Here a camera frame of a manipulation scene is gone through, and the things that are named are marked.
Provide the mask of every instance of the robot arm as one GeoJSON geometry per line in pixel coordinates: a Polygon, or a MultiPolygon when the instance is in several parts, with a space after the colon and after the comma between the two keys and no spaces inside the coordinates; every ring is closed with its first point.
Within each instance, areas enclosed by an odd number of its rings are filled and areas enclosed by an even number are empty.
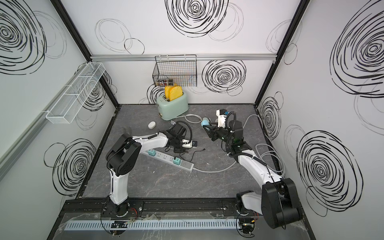
{"type": "Polygon", "coordinates": [[[191,145],[183,139],[186,128],[176,122],[170,129],[146,136],[123,134],[107,153],[107,168],[111,174],[110,199],[120,205],[128,198],[127,185],[129,172],[133,169],[140,153],[157,148],[174,148],[174,152],[184,152],[183,146],[191,145]]]}
{"type": "MultiPolygon", "coordinates": [[[[253,210],[262,213],[271,228],[282,227],[303,218],[300,201],[294,182],[283,179],[265,162],[260,160],[252,148],[244,141],[243,127],[236,120],[234,112],[217,110],[218,122],[209,122],[203,118],[201,123],[212,141],[220,139],[225,142],[226,152],[240,165],[245,167],[262,188],[262,195],[252,191],[237,194],[239,212],[253,210]],[[234,120],[228,122],[230,115],[234,120]]],[[[111,172],[110,198],[120,205],[128,198],[128,175],[141,152],[157,147],[174,147],[174,152],[183,152],[183,134],[186,131],[176,122],[170,129],[146,136],[123,134],[107,154],[107,168],[111,172]]]]}
{"type": "Polygon", "coordinates": [[[107,167],[111,174],[110,198],[120,205],[128,198],[129,172],[133,169],[140,153],[156,147],[165,147],[168,138],[163,133],[146,136],[123,134],[107,154],[107,167]]]}
{"type": "Polygon", "coordinates": [[[301,220],[303,213],[294,182],[289,178],[283,179],[256,156],[244,141],[242,123],[236,120],[236,113],[220,109],[216,115],[218,122],[203,118],[203,129],[212,141],[224,141],[228,155],[245,167],[262,188],[262,195],[252,191],[237,194],[239,212],[253,210],[262,213],[271,228],[301,220]],[[232,121],[228,120],[230,115],[233,115],[232,121]]]}

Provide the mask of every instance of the red wire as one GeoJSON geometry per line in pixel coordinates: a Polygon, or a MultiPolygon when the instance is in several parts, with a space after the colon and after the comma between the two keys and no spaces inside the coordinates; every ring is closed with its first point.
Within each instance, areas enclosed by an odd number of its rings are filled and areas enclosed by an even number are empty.
{"type": "Polygon", "coordinates": [[[134,211],[135,211],[135,213],[136,213],[135,221],[136,221],[136,219],[137,219],[137,215],[138,215],[136,209],[134,209],[134,208],[132,207],[132,208],[130,208],[129,210],[134,210],[134,211]]]}
{"type": "Polygon", "coordinates": [[[256,217],[256,214],[257,214],[257,219],[259,219],[259,213],[255,212],[255,211],[253,211],[253,213],[255,214],[255,217],[256,217]]]}

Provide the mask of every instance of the aluminum rail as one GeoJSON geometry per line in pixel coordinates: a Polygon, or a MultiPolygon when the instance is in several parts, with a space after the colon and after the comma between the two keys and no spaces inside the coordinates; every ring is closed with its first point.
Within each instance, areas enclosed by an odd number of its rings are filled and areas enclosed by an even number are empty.
{"type": "MultiPolygon", "coordinates": [[[[82,65],[80,69],[71,77],[67,82],[66,86],[63,86],[61,91],[50,101],[45,109],[51,109],[53,105],[59,100],[67,89],[67,85],[81,73],[86,65],[82,65]]],[[[0,157],[0,181],[4,178],[7,172],[15,164],[15,162],[20,158],[24,153],[27,147],[35,139],[35,137],[40,133],[44,128],[45,124],[49,122],[46,119],[46,112],[40,112],[38,116],[33,120],[33,122],[27,127],[27,129],[20,135],[20,137],[12,144],[12,146],[5,152],[5,154],[0,157]]]]}
{"type": "Polygon", "coordinates": [[[95,62],[111,61],[155,61],[156,56],[162,56],[162,61],[212,61],[212,60],[276,60],[274,53],[247,53],[247,54],[190,54],[171,55],[171,54],[142,54],[142,55],[92,55],[91,59],[95,62]]]}

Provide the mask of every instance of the black frame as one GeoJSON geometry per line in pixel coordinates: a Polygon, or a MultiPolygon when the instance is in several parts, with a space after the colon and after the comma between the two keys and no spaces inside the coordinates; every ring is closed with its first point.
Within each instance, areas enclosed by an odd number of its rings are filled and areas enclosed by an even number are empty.
{"type": "MultiPolygon", "coordinates": [[[[86,199],[73,199],[65,201],[59,216],[57,217],[47,240],[52,240],[55,232],[61,224],[66,213],[100,213],[106,198],[88,197],[86,199]]],[[[162,213],[168,212],[213,212],[213,217],[237,217],[253,219],[251,216],[239,216],[236,212],[236,198],[130,198],[131,206],[138,211],[138,217],[146,213],[153,214],[161,218],[162,213]]],[[[118,217],[111,217],[111,220],[120,220],[118,217]]]]}
{"type": "Polygon", "coordinates": [[[307,9],[308,4],[310,3],[310,0],[301,0],[299,3],[299,6],[296,9],[295,15],[292,18],[292,21],[288,27],[287,32],[285,33],[285,36],[283,38],[283,41],[281,42],[281,45],[279,47],[279,50],[277,51],[277,57],[275,62],[272,64],[271,68],[268,71],[268,74],[263,82],[263,85],[260,89],[259,94],[257,95],[255,106],[256,108],[261,103],[263,96],[269,86],[269,83],[271,82],[277,67],[280,64],[281,59],[284,57],[285,51],[287,50],[287,47],[291,41],[291,38],[293,37],[297,26],[299,25],[301,18],[304,15],[305,10],[307,9]]]}
{"type": "Polygon", "coordinates": [[[118,114],[120,112],[120,109],[121,109],[121,105],[115,110],[111,120],[109,121],[107,130],[105,131],[105,133],[103,135],[103,138],[101,139],[101,142],[100,142],[99,147],[98,147],[98,149],[96,151],[96,154],[93,157],[91,165],[88,168],[87,174],[85,175],[85,178],[84,178],[84,180],[83,180],[83,182],[82,182],[82,184],[81,184],[81,186],[79,188],[79,191],[77,192],[76,198],[82,198],[83,197],[85,188],[86,188],[86,186],[88,184],[89,179],[92,176],[93,170],[94,170],[98,160],[100,159],[101,151],[103,150],[103,148],[105,146],[105,143],[107,142],[108,136],[109,136],[109,134],[111,132],[113,124],[115,123],[115,121],[117,119],[117,116],[118,116],[118,114]]]}
{"type": "MultiPolygon", "coordinates": [[[[85,42],[81,38],[79,32],[77,31],[76,27],[74,26],[74,24],[72,22],[72,19],[68,15],[67,10],[65,10],[62,2],[60,0],[51,0],[51,3],[54,6],[54,8],[56,9],[56,12],[59,14],[61,20],[63,21],[63,23],[67,27],[68,31],[70,32],[73,40],[75,41],[75,43],[79,47],[79,49],[80,49],[81,53],[83,54],[85,60],[86,61],[92,61],[92,59],[91,59],[91,52],[88,50],[87,45],[85,44],[85,42]]],[[[115,108],[118,108],[119,107],[119,103],[118,103],[115,95],[113,95],[113,92],[112,92],[111,88],[109,87],[109,85],[107,84],[104,76],[101,76],[99,82],[100,82],[101,86],[103,87],[104,91],[107,93],[107,95],[108,95],[109,99],[111,100],[113,106],[115,108]]]]}
{"type": "MultiPolygon", "coordinates": [[[[68,31],[70,32],[72,38],[74,39],[75,43],[79,47],[80,51],[84,55],[86,61],[92,61],[91,59],[91,53],[88,50],[85,42],[83,41],[82,37],[80,36],[79,32],[77,31],[76,27],[74,26],[71,18],[69,17],[67,11],[65,10],[65,7],[63,6],[61,0],[50,0],[54,8],[56,9],[57,13],[59,14],[60,18],[62,19],[63,23],[67,27],[68,31]]],[[[258,105],[261,102],[261,99],[263,98],[265,91],[268,88],[268,85],[270,81],[273,78],[274,73],[276,72],[276,69],[281,61],[281,59],[284,56],[284,53],[289,45],[290,39],[292,38],[293,34],[295,33],[295,30],[309,4],[310,0],[301,0],[299,3],[299,6],[295,12],[295,15],[293,16],[293,19],[290,23],[290,26],[288,28],[288,31],[286,32],[284,39],[282,41],[282,44],[277,52],[276,61],[272,64],[271,68],[269,69],[269,72],[264,80],[264,83],[262,85],[262,88],[257,96],[257,99],[254,103],[255,111],[257,114],[258,112],[258,105]]],[[[89,170],[87,172],[87,175],[85,176],[85,179],[79,189],[79,192],[75,199],[73,200],[67,200],[64,203],[64,206],[62,207],[62,210],[59,213],[59,216],[54,224],[54,226],[51,229],[51,232],[47,239],[53,239],[55,232],[57,228],[59,227],[64,214],[65,213],[73,213],[73,212],[86,212],[86,213],[100,213],[101,208],[103,207],[105,203],[105,198],[82,198],[82,195],[85,191],[86,185],[88,183],[88,180],[90,179],[93,169],[96,166],[96,163],[98,159],[100,158],[101,151],[106,143],[106,140],[108,138],[108,135],[112,129],[112,126],[117,118],[117,115],[120,111],[121,105],[119,105],[117,99],[113,95],[112,90],[108,86],[104,76],[100,79],[100,84],[102,85],[103,89],[107,93],[108,97],[112,101],[114,107],[116,108],[115,114],[112,117],[111,121],[109,122],[109,125],[107,127],[107,130],[105,131],[105,134],[102,138],[102,141],[99,145],[99,148],[95,154],[95,157],[92,160],[92,163],[89,167],[89,170]]],[[[263,133],[265,135],[266,131],[264,126],[262,127],[263,133]]],[[[265,136],[266,142],[271,145],[270,140],[265,136]]],[[[274,165],[277,170],[280,170],[279,163],[276,158],[272,158],[274,165]]],[[[129,198],[130,202],[134,202],[135,204],[142,204],[142,211],[139,211],[139,216],[143,212],[149,212],[151,209],[153,209],[155,212],[193,212],[193,211],[214,211],[214,212],[222,212],[223,216],[238,216],[236,212],[236,198],[186,198],[186,199],[174,199],[174,198],[129,198]]],[[[306,229],[308,230],[308,234],[312,240],[315,240],[315,236],[312,232],[312,229],[308,223],[308,220],[306,218],[306,215],[304,213],[304,224],[306,229]]]]}

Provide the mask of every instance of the gray countertop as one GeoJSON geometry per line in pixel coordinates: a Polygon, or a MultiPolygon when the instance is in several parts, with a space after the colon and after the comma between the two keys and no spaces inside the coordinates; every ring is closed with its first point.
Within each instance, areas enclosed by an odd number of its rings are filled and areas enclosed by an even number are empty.
{"type": "MultiPolygon", "coordinates": [[[[192,113],[216,120],[216,110],[225,108],[235,111],[237,119],[243,124],[247,117],[255,114],[253,105],[189,105],[185,113],[192,113]]],[[[195,117],[189,117],[191,121],[198,121],[195,117]]],[[[195,168],[216,171],[230,166],[234,159],[226,155],[220,148],[221,141],[211,141],[200,124],[189,123],[193,140],[198,141],[198,147],[189,150],[183,158],[189,161],[195,150],[206,150],[197,152],[192,160],[195,168]]],[[[152,134],[158,130],[171,127],[170,121],[161,119],[155,105],[123,105],[112,130],[108,136],[100,159],[98,160],[92,176],[88,181],[83,197],[106,197],[110,192],[110,174],[106,168],[105,156],[117,139],[123,134],[124,128],[131,127],[132,135],[142,136],[152,134]],[[148,128],[151,121],[156,122],[152,130],[148,128]]],[[[265,139],[258,123],[257,117],[249,118],[244,128],[245,141],[254,149],[258,143],[265,143],[265,139]]],[[[268,151],[264,147],[259,148],[261,152],[268,151]]],[[[165,148],[156,149],[164,152],[165,148]]],[[[177,156],[172,150],[167,154],[177,156]]],[[[266,162],[274,166],[269,158],[266,162]]],[[[135,167],[129,173],[128,196],[129,197],[235,197],[236,193],[253,190],[261,194],[261,188],[253,179],[251,174],[240,164],[236,163],[230,169],[220,173],[203,173],[193,170],[188,172],[180,168],[164,164],[148,156],[139,155],[135,167]]]]}

